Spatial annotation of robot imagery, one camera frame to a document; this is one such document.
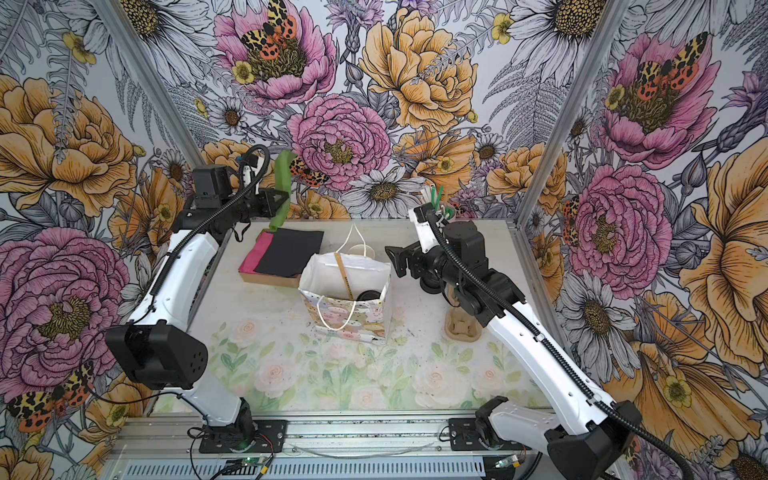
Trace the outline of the brown pulp cup carrier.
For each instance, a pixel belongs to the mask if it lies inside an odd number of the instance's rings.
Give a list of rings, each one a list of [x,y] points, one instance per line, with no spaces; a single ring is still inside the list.
[[[460,307],[450,307],[444,320],[443,331],[448,339],[473,343],[482,336],[483,327],[477,319]]]

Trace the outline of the black plastic cup lid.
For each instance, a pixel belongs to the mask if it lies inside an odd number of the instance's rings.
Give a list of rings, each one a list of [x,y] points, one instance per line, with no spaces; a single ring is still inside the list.
[[[381,292],[377,290],[366,290],[361,292],[357,297],[357,302],[374,301],[381,298]]]

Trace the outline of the brown wooden stirrer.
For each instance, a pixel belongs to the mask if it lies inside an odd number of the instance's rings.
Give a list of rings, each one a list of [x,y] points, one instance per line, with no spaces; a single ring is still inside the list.
[[[338,268],[339,273],[341,275],[341,278],[342,278],[342,281],[343,281],[343,285],[345,287],[348,299],[349,300],[355,300],[355,296],[354,296],[354,294],[352,292],[351,285],[349,283],[349,278],[348,278],[348,275],[347,275],[347,272],[346,272],[346,268],[345,268],[345,265],[343,263],[343,259],[342,259],[341,254],[339,252],[334,252],[334,259],[336,261],[337,268]]]

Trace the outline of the cartoon animal paper gift bag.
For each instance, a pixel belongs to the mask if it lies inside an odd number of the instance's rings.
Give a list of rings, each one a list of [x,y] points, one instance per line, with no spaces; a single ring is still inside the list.
[[[311,257],[300,275],[298,290],[316,331],[346,340],[383,344],[392,318],[393,269],[390,263],[375,257],[349,255],[348,249],[360,243],[367,244],[374,253],[358,227],[352,225],[339,247]],[[334,252],[342,256],[355,300],[348,299]],[[356,297],[366,290],[380,291],[381,298],[357,302]]]

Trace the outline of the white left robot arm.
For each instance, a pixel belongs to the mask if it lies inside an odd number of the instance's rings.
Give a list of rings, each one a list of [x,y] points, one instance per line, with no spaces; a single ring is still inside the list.
[[[209,264],[229,231],[253,218],[271,218],[287,195],[260,183],[270,163],[244,162],[240,181],[231,187],[220,165],[193,172],[195,196],[172,226],[159,271],[125,325],[105,334],[110,353],[131,381],[169,393],[196,410],[204,432],[235,444],[256,436],[246,400],[225,391],[208,372],[208,350],[188,329],[193,304]]]

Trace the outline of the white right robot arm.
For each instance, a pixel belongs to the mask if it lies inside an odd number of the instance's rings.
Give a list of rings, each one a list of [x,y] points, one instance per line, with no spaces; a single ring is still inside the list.
[[[471,221],[449,222],[430,203],[411,210],[418,239],[385,252],[398,277],[411,276],[422,290],[453,290],[458,306],[509,350],[543,392],[552,412],[512,404],[496,395],[472,423],[453,430],[457,449],[499,452],[525,447],[550,458],[566,479],[609,479],[630,446],[641,415],[615,402],[554,341],[513,280],[492,268],[485,238]]]

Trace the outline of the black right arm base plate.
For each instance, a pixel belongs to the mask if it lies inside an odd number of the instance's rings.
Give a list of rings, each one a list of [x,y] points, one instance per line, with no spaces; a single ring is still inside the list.
[[[447,426],[448,443],[452,451],[522,451],[525,448],[519,442],[484,440],[475,418],[449,418]]]

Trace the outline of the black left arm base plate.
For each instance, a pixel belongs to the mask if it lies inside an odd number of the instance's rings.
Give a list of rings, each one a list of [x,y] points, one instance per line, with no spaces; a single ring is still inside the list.
[[[260,420],[251,427],[211,427],[200,442],[203,454],[281,453],[287,436],[286,420]]]

